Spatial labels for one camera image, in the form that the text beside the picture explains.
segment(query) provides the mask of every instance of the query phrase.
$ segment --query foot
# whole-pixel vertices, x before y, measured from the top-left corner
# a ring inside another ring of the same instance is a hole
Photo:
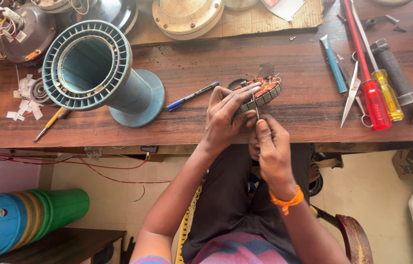
[[[312,183],[320,176],[320,167],[317,163],[312,163],[309,166],[309,183]]]

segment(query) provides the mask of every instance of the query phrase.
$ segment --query qr code sticker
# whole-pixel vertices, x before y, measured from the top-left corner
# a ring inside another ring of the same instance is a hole
[[[19,42],[22,42],[25,37],[27,37],[27,34],[24,33],[23,31],[20,31],[16,36],[16,40]]]

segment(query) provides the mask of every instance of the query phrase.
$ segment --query man's right hand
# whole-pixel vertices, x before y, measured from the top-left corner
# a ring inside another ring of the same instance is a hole
[[[260,174],[268,188],[282,201],[297,194],[291,168],[289,133],[270,115],[261,115],[249,139],[252,159],[260,162]]]

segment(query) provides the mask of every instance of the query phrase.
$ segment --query yellow screwdriver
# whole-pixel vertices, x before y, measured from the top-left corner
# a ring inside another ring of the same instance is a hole
[[[364,47],[366,48],[372,67],[374,68],[374,72],[371,74],[371,78],[376,79],[379,82],[379,88],[384,95],[385,106],[387,107],[387,111],[389,112],[390,120],[392,122],[401,121],[403,119],[403,112],[400,107],[399,101],[397,100],[397,96],[393,91],[393,88],[387,81],[387,72],[385,71],[385,69],[379,69],[376,60],[372,55],[368,39],[366,38],[366,33],[364,33],[361,21],[359,20],[358,14],[356,13],[353,0],[351,0],[351,6],[353,8],[353,17],[355,18],[356,26],[358,27],[362,42],[364,43]]]
[[[34,143],[37,143],[37,141],[40,139],[40,137],[45,133],[45,131],[47,131],[47,129],[49,129],[52,124],[55,122],[55,120],[58,119],[63,119],[65,118],[69,112],[71,112],[71,110],[66,109],[64,107],[61,107],[57,113],[51,118],[51,120],[45,125],[44,129],[42,130],[42,132],[40,132],[40,134],[34,139]]]

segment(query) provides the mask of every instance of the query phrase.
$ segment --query blue handled tool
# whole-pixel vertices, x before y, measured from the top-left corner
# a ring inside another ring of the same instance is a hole
[[[185,97],[185,98],[182,98],[182,99],[180,99],[180,100],[178,100],[178,101],[176,101],[176,102],[168,105],[168,110],[169,110],[169,112],[172,111],[172,110],[174,110],[174,109],[176,109],[177,107],[181,106],[184,102],[192,99],[193,97],[195,97],[195,96],[197,96],[197,95],[199,95],[199,94],[201,94],[201,93],[203,93],[203,92],[206,92],[206,91],[208,91],[209,89],[214,88],[214,87],[216,87],[216,86],[218,86],[218,85],[220,85],[220,82],[216,81],[216,82],[208,85],[207,87],[204,87],[203,89],[200,89],[199,91],[196,91],[196,92],[192,93],[191,95],[189,95],[189,96],[187,96],[187,97]]]
[[[341,75],[341,72],[338,69],[337,61],[335,60],[335,57],[333,56],[333,51],[332,51],[332,47],[330,46],[330,41],[328,40],[328,35],[323,36],[320,39],[320,42],[322,43],[322,45],[324,45],[324,51],[325,51],[325,54],[327,55],[328,62],[330,63],[330,68],[332,69],[333,77],[335,77],[335,81],[337,82],[338,91],[340,93],[344,93],[348,91],[347,87],[345,86],[345,81],[343,80],[343,76]]]

